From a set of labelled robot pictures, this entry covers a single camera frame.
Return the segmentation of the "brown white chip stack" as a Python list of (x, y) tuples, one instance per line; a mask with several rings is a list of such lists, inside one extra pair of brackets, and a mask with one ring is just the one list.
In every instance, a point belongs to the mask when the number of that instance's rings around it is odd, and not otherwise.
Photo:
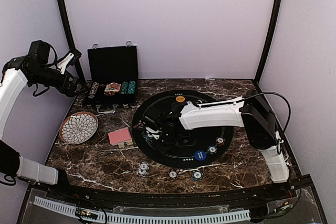
[(169, 171), (167, 175), (170, 180), (175, 180), (178, 178), (178, 173), (175, 170)]

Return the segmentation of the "blue white chip stack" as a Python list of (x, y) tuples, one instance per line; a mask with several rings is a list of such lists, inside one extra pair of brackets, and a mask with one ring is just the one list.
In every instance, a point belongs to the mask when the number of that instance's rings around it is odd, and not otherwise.
[(149, 169), (150, 166), (147, 162), (141, 162), (137, 170), (137, 175), (139, 177), (146, 178), (149, 175)]

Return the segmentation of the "red playing card deck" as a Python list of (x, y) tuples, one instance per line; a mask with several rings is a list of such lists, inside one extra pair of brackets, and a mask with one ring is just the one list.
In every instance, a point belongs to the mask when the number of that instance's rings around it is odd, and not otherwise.
[(109, 142), (112, 146), (124, 148), (133, 145), (132, 136), (128, 127), (108, 133)]

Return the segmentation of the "teal blue chip stack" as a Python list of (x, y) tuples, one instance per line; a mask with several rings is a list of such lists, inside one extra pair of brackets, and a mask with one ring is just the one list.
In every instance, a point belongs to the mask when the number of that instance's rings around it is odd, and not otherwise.
[(200, 181), (200, 180), (203, 179), (203, 177), (204, 177), (203, 173), (199, 170), (194, 170), (192, 172), (192, 180), (193, 181)]

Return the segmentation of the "red chip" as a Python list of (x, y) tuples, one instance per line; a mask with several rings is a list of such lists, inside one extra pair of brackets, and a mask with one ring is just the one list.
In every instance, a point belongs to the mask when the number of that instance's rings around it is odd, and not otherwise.
[(222, 145), (225, 144), (225, 140), (224, 140), (222, 137), (218, 137), (218, 138), (216, 139), (216, 144), (217, 144), (218, 146), (222, 146)]

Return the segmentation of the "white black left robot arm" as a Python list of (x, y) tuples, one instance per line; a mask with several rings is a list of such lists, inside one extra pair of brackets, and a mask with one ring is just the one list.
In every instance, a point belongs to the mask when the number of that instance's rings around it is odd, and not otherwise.
[[(4, 133), (15, 102), (26, 86), (42, 84), (47, 90), (54, 87), (68, 97), (86, 92), (86, 84), (67, 71), (80, 57), (78, 50), (71, 50), (60, 61), (56, 61), (55, 68), (41, 62), (48, 58), (48, 54), (32, 53), (10, 60), (3, 68), (1, 81), (1, 133)], [(74, 189), (62, 181), (66, 173), (24, 158), (4, 142), (1, 142), (1, 173), (33, 183), (54, 185), (54, 193), (63, 201), (74, 197)]]

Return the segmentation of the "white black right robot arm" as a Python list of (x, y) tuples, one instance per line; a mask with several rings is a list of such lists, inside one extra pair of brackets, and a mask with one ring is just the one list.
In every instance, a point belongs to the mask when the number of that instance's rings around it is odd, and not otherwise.
[(185, 131), (218, 126), (243, 127), (250, 145), (262, 153), (270, 171), (274, 184), (268, 187), (269, 197), (278, 200), (287, 193), (290, 171), (281, 150), (284, 133), (279, 131), (276, 116), (262, 93), (207, 103), (188, 100), (180, 93), (172, 108), (156, 113), (153, 121), (146, 130), (161, 140), (159, 150), (162, 153), (176, 140), (179, 127)]

